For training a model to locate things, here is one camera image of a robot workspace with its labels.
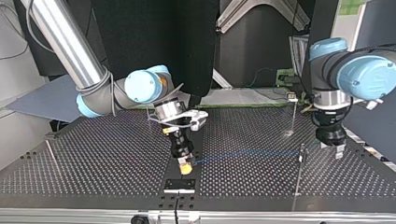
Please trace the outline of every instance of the grey panel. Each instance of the grey panel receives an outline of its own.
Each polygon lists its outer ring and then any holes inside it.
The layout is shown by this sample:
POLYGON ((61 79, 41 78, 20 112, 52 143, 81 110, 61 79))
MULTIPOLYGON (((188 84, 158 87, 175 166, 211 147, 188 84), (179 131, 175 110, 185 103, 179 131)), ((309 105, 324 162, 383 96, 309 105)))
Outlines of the grey panel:
POLYGON ((77 95, 76 84, 66 75, 22 96, 7 108, 28 115, 72 122, 80 116, 77 95))
MULTIPOLYGON (((361 23, 357 49, 368 46, 395 43, 394 27, 396 1, 381 0, 367 3, 361 23)), ((396 91, 383 98, 384 104, 369 111, 354 106, 346 119, 346 126, 363 141, 374 147, 389 160, 396 162, 394 122, 396 112, 396 91)))

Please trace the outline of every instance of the black end effector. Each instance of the black end effector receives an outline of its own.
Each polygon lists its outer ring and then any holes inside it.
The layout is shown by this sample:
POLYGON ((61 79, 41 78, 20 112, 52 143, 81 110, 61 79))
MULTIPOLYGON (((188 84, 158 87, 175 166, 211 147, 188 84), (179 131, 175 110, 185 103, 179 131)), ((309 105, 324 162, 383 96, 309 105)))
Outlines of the black end effector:
POLYGON ((342 146, 347 143, 347 132, 342 125, 349 108, 318 110, 312 115, 317 126, 316 138, 327 146, 342 146))
MULTIPOLYGON (((186 118, 174 120, 178 125, 187 125, 186 118)), ((167 125, 163 125, 164 129, 171 128, 167 125)), ((179 128, 177 131, 168 134, 168 137, 172 143, 171 154, 174 158, 180 158, 188 156, 194 150, 194 145, 187 136, 187 128, 179 128)))

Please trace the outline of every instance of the yellow object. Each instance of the yellow object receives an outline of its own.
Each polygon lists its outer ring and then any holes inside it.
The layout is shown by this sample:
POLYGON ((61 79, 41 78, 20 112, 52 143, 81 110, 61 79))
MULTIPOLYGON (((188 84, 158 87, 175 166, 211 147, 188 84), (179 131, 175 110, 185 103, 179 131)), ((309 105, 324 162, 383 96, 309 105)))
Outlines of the yellow object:
POLYGON ((192 171, 192 166, 189 163, 180 164, 180 172, 182 175, 189 175, 192 171))
POLYGON ((163 84, 163 86, 166 86, 167 82, 166 82, 166 78, 160 77, 160 82, 161 84, 163 84))

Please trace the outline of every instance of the aluminum frame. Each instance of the aluminum frame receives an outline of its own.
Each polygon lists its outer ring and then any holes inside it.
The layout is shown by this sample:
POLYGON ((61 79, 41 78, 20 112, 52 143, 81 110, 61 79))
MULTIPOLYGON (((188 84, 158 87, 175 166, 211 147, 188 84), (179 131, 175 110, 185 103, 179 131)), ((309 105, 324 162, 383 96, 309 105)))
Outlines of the aluminum frame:
MULTIPOLYGON (((286 20, 293 23, 294 9, 297 0, 233 0, 230 5, 220 15, 217 26, 218 31, 225 34, 234 24, 236 24, 252 8, 260 5, 274 7, 286 20)), ((302 8, 299 6, 295 15, 294 27, 301 31, 310 22, 302 8)))
MULTIPOLYGON (((133 216, 148 217, 150 224, 175 223, 173 211, 0 209, 0 223, 130 223, 133 216)), ((394 223, 393 214, 362 213, 236 213, 178 211, 179 223, 394 223)))

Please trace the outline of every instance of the silver clamp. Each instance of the silver clamp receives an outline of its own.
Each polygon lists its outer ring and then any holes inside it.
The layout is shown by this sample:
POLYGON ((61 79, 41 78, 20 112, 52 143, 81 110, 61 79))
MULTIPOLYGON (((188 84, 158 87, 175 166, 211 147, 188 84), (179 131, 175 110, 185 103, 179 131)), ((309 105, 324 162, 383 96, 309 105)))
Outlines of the silver clamp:
POLYGON ((207 116, 208 116, 208 114, 205 111, 202 111, 202 110, 189 110, 189 111, 183 112, 181 114, 174 115, 174 116, 172 116, 170 118, 161 120, 161 122, 162 123, 166 123, 166 122, 169 122, 169 121, 174 120, 174 119, 191 118, 191 121, 190 121, 190 125, 191 126, 190 126, 190 128, 191 128, 192 131, 197 132, 206 123, 207 116))

